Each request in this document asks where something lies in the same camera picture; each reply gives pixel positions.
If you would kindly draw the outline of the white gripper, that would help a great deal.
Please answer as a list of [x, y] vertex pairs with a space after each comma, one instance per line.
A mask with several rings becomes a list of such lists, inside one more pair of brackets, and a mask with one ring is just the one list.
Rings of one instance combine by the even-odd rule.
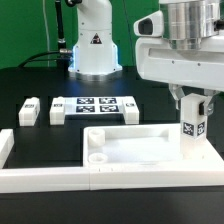
[[141, 78], [169, 83], [176, 109], [184, 97], [182, 86], [190, 86], [205, 89], [199, 114], [213, 114], [214, 97], [224, 91], [224, 36], [203, 39], [199, 50], [174, 50], [165, 39], [142, 37], [135, 49]]

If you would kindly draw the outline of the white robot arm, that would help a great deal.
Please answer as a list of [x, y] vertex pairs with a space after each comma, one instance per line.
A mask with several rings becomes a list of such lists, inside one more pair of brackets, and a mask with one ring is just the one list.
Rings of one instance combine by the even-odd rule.
[[[65, 0], [78, 11], [78, 42], [69, 71], [89, 80], [120, 71], [112, 41], [109, 0]], [[224, 92], [224, 20], [222, 0], [159, 0], [159, 10], [137, 20], [136, 67], [141, 78], [167, 83], [175, 100], [182, 88], [204, 90], [203, 115], [213, 112], [212, 98]]]

